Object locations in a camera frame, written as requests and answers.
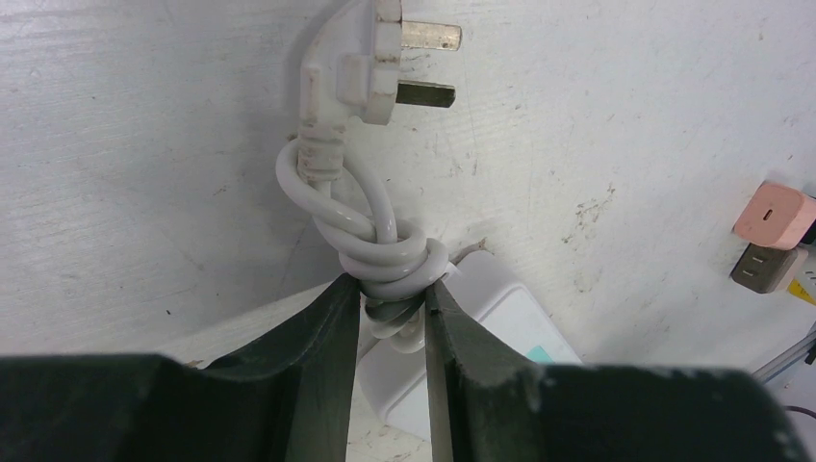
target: wall surface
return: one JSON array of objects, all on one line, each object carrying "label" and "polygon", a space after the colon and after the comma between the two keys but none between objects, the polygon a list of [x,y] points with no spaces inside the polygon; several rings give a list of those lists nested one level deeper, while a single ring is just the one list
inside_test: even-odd
[{"label": "wall surface", "polygon": [[[337,274],[273,165],[300,56],[342,3],[2,3],[0,351],[153,348]],[[352,123],[349,145],[451,252],[486,239],[585,360],[750,368],[812,324],[727,273],[763,180],[816,193],[816,4],[406,0],[405,17],[463,26],[458,53],[402,63],[458,100]]]}]

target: scuff mark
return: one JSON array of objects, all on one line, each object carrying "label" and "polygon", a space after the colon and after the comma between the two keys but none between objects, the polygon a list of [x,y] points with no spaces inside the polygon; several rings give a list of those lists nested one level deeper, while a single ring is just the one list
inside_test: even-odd
[{"label": "scuff mark", "polygon": [[566,237],[561,238],[561,242],[569,244],[574,241],[576,236],[583,236],[584,242],[593,240],[596,236],[595,223],[600,219],[601,214],[606,211],[607,206],[615,196],[615,188],[612,183],[606,189],[607,196],[603,200],[592,199],[587,202],[580,203],[576,206],[575,224],[573,230]]}]

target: white plug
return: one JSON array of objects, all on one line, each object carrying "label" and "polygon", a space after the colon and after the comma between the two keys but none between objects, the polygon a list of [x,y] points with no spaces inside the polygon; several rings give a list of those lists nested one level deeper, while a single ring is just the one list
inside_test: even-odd
[{"label": "white plug", "polygon": [[402,48],[457,50],[457,26],[402,20],[401,0],[352,0],[322,27],[300,67],[298,174],[342,175],[345,125],[352,116],[386,125],[397,102],[449,107],[453,87],[399,81]]},{"label": "white plug", "polygon": [[[326,22],[301,64],[300,127],[275,164],[286,195],[315,219],[340,253],[344,270],[362,281],[371,334],[403,353],[424,346],[424,290],[451,266],[444,244],[397,220],[383,182],[345,148],[345,125],[358,116],[385,125],[396,103],[449,107],[453,87],[399,80],[402,47],[459,48],[457,26],[406,22],[400,0],[351,0]],[[347,170],[373,219],[332,198]]]}]

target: power plug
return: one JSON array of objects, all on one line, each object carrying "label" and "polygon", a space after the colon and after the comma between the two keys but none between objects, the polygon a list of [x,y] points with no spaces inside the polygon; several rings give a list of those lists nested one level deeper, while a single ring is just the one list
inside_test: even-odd
[{"label": "power plug", "polygon": [[758,294],[787,289],[807,259],[807,250],[760,247],[749,244],[733,271],[731,279]]},{"label": "power plug", "polygon": [[300,66],[297,173],[334,181],[343,172],[346,121],[386,125],[397,103],[447,108],[456,89],[399,79],[402,48],[456,51],[459,26],[402,20],[401,0],[352,0],[328,22]]},{"label": "power plug", "polygon": [[803,239],[816,221],[816,199],[775,183],[756,190],[734,232],[763,247],[790,250]]}]

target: white power strip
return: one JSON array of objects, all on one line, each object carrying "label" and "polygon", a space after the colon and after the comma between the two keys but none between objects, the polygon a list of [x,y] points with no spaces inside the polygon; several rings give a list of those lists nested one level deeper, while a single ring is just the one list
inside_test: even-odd
[{"label": "white power strip", "polygon": [[[524,283],[491,253],[471,253],[456,268],[443,282],[493,335],[536,362],[581,363]],[[384,423],[430,441],[424,349],[402,354],[380,342],[360,360],[357,380]]]}]

